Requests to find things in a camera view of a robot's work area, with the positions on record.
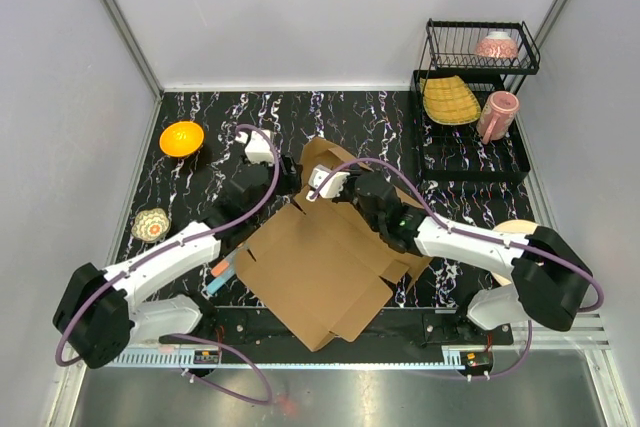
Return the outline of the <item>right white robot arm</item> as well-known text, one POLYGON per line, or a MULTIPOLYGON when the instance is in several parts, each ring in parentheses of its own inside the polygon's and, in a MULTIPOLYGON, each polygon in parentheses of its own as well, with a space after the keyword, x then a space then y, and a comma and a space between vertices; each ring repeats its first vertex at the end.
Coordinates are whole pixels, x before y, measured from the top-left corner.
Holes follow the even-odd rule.
POLYGON ((591 273, 554 230, 537 226, 530 234, 497 232, 443 220, 402 201, 378 172, 339 173, 322 194, 352 204, 399 253, 446 258, 506 279, 464 301, 453 321, 463 342, 476 343, 489 330, 525 320, 559 332, 571 329, 591 273))

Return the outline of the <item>brown cardboard box sheet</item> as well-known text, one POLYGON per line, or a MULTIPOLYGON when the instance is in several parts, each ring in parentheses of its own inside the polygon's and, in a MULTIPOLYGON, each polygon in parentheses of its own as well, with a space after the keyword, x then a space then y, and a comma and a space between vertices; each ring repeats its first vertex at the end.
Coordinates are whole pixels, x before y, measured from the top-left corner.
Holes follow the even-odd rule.
POLYGON ((404 276, 430 258, 401 254, 356 209, 304 192, 280 208, 235 257, 237 277, 312 352, 353 342, 404 276))

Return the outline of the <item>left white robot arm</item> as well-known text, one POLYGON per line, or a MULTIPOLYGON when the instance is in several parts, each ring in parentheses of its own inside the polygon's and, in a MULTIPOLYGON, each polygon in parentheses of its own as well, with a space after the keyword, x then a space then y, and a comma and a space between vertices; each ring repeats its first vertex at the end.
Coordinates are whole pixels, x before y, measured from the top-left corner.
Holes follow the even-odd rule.
POLYGON ((302 167, 285 155, 273 164, 245 161, 198 220, 138 256, 99 269, 85 263, 72 274, 53 316, 61 333, 55 359, 101 368, 135 343, 185 334, 196 343, 215 333, 216 319, 190 295, 149 298, 203 264, 226 259, 267 219, 266 204, 298 193, 302 167))

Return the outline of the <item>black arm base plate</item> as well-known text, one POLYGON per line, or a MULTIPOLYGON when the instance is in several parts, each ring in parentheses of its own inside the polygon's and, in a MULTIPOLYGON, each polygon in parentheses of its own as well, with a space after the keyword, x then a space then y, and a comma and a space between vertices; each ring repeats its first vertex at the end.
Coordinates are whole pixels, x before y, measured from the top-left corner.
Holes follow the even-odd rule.
POLYGON ((352 342, 336 338, 317 352, 310 351, 277 317, 256 307, 219 307, 203 317, 194 336, 220 341, 257 364, 387 364, 436 363, 443 346, 510 346, 509 328, 490 335, 462 335, 445 327, 455 319, 430 308, 384 308, 352 342))

